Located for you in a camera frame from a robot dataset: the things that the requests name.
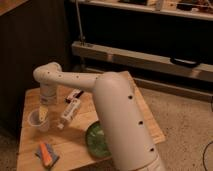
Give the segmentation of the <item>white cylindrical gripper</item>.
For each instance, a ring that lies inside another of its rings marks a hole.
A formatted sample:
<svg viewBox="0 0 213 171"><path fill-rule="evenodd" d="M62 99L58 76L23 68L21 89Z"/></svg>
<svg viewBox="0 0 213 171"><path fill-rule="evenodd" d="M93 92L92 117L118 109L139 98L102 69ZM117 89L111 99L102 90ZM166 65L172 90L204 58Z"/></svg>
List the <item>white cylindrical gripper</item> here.
<svg viewBox="0 0 213 171"><path fill-rule="evenodd" d="M57 102L57 87L55 85L40 85L40 102L42 105L55 105ZM39 107L39 121L43 122L48 113L46 106Z"/></svg>

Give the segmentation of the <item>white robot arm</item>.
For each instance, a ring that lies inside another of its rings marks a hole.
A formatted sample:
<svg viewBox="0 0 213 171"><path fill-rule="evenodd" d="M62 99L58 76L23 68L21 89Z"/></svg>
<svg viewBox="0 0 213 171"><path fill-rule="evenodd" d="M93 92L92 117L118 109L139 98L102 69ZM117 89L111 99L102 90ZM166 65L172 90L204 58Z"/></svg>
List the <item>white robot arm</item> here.
<svg viewBox="0 0 213 171"><path fill-rule="evenodd" d="M37 67L44 103L64 85L92 93L108 149L119 171L166 171L136 101L134 85L121 73L63 72L56 62Z"/></svg>

